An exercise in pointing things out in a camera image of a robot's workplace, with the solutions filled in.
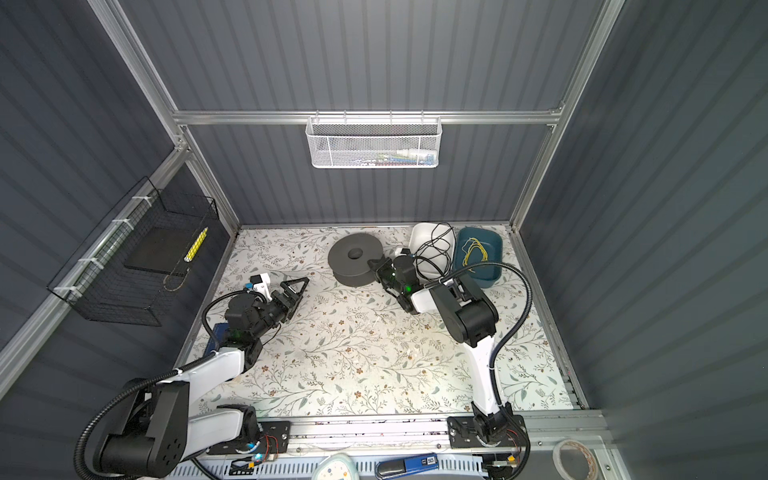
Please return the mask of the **grey perforated cable spool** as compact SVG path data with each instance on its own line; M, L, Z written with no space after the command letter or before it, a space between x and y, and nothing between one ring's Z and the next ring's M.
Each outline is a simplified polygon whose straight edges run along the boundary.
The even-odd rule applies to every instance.
M375 282L369 261L383 256L382 243L373 235L354 233L338 240L327 256L334 278L347 287L362 287Z

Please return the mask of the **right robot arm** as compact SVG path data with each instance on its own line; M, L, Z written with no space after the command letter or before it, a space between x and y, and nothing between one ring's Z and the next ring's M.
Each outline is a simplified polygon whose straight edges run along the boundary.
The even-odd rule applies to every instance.
M464 348L472 382L472 426L478 441L495 446L511 437L517 446L528 448L530 440L524 421L502 399L496 369L501 350L524 325L533 306L532 287L525 274L512 264L490 261L470 264L422 283L412 256L383 256L370 260L368 266L375 281L406 312L437 312L451 338ZM516 275L526 294L522 313L499 341L495 339L500 321L498 309L470 275L473 270L488 267Z

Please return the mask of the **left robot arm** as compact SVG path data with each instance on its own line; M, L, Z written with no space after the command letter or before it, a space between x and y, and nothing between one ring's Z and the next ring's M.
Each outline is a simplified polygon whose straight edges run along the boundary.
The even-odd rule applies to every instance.
M265 274L223 295L226 330L204 328L213 349L202 358L149 379L135 379L88 422L77 439L73 464L82 479L162 478L178 464L222 448L260 461L279 451L260 427L255 409L225 404L193 416L192 404L209 391L250 370L263 336L291 320L309 278L284 280L270 290Z

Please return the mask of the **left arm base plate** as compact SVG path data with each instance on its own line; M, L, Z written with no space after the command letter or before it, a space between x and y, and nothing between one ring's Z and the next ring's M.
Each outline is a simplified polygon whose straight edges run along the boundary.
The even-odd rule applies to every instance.
M287 452L291 423L288 421L261 422L259 433L253 439L236 438L219 443L206 450L208 455L279 455Z

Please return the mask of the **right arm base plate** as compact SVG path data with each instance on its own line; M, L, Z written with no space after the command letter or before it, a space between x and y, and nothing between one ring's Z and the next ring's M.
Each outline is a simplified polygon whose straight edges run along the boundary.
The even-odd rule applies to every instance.
M450 446L462 448L521 448L529 444L521 415L452 416L447 418Z

